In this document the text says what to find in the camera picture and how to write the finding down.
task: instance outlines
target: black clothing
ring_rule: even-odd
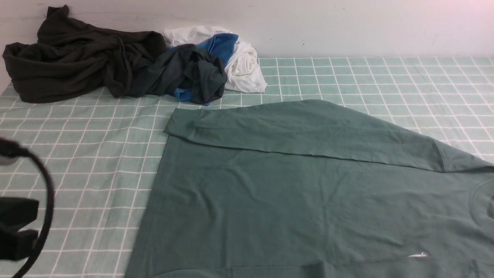
[[[49,7],[37,44],[5,47],[5,66],[23,101],[61,101],[100,86],[108,87],[114,97],[125,95],[137,63],[142,58],[155,60],[166,51],[157,32],[98,28],[68,14],[66,5]]]
[[[227,76],[221,60],[196,45],[177,46],[154,63],[143,58],[134,70],[127,95],[173,94],[176,88],[191,89],[192,103],[208,103],[223,96]]]

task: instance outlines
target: neckline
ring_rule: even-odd
[[[488,235],[494,235],[494,181],[479,186],[470,199],[474,221]]]

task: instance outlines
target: white clothing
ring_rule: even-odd
[[[217,26],[191,26],[176,29],[165,29],[165,42],[169,46],[183,44],[199,44],[212,36],[231,33]],[[251,44],[240,39],[234,46],[233,54],[225,67],[228,80],[225,89],[244,93],[263,93],[267,83],[262,76],[261,67],[257,63],[257,52]]]

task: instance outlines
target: black object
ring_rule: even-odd
[[[5,66],[21,100],[56,102],[108,87],[125,95],[132,69],[141,58],[154,61],[166,51],[157,32],[122,32],[69,18],[69,8],[49,7],[38,30],[38,43],[7,45]]]
[[[143,58],[133,71],[128,96],[173,94],[191,89],[191,102],[203,104],[223,96],[227,76],[221,59],[206,49],[187,44],[161,54],[153,63]]]
[[[41,171],[46,182],[46,212],[43,227],[38,231],[19,229],[36,219],[39,202],[26,198],[0,197],[0,259],[17,261],[29,257],[13,276],[20,278],[33,266],[41,254],[53,220],[55,190],[48,170],[38,157],[16,142],[0,138],[0,156],[6,158],[29,157]]]
[[[38,231],[19,229],[38,217],[37,200],[0,197],[0,260],[19,261],[31,255]]]

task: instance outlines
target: pile of clothes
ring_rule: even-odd
[[[225,88],[266,88],[254,48],[226,29],[178,28],[163,37],[98,28],[68,15],[66,5],[49,7],[38,43],[5,47],[5,66],[22,101],[62,101],[106,86],[114,97],[170,94],[208,104]]]

